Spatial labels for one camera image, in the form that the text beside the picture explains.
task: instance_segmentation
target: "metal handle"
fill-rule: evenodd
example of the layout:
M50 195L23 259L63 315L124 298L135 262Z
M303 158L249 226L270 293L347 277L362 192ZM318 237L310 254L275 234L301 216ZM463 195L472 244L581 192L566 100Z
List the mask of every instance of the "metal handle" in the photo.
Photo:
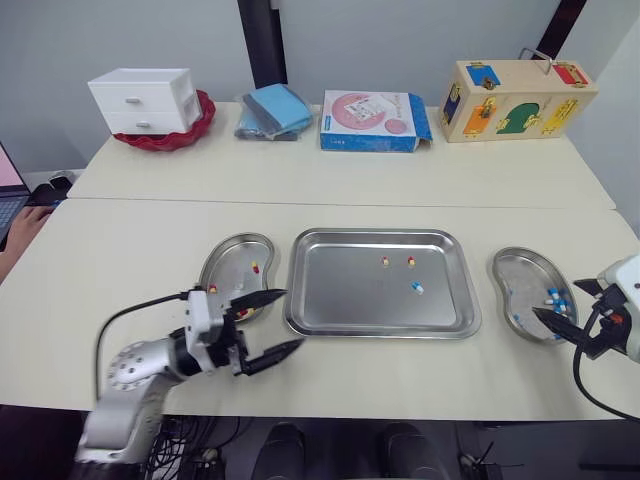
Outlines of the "metal handle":
M518 55L518 60L522 60L522 56L524 55L524 52L531 52L534 55L538 55L541 58L544 58L547 62L549 62L547 64L547 71L544 72L545 75L549 75L549 72L551 71L551 62L553 62L553 58L551 58L549 55L547 55L546 53L542 53L539 50L536 50L534 48L529 48L529 47L523 47L522 50L520 50L520 55Z

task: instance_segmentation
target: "person's arm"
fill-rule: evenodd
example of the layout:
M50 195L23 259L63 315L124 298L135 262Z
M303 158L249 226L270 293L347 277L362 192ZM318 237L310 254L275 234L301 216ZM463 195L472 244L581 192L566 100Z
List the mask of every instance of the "person's arm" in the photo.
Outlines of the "person's arm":
M25 207L16 216L9 229L7 246L0 253L0 283L4 281L18 259L53 212L51 207Z

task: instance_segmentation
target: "wooden toy box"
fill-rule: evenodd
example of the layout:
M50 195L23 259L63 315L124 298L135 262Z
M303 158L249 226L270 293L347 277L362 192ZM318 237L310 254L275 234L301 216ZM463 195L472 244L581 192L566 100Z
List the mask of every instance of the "wooden toy box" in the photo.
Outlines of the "wooden toy box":
M441 125L449 142L558 137L597 93L576 62L459 61Z

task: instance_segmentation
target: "white wall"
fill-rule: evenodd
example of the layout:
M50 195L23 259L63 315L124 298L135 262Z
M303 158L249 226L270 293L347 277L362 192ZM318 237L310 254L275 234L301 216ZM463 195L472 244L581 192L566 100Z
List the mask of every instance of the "white wall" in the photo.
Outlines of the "white wall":
M640 2L589 0L583 15L560 56L577 60L600 93L567 134L640 237Z
M558 3L279 0L289 84L313 103L338 89L412 92L437 105L456 60L535 48Z
M0 0L0 140L23 172L83 167L109 135L87 81L190 67L217 100L253 88L236 0Z

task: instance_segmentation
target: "laptop keyboard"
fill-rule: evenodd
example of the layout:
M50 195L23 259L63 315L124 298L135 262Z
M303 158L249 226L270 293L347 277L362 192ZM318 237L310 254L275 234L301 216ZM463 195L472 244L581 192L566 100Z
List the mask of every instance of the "laptop keyboard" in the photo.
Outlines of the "laptop keyboard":
M20 208L22 200L7 200L0 202L0 230L6 227L11 220L15 211Z

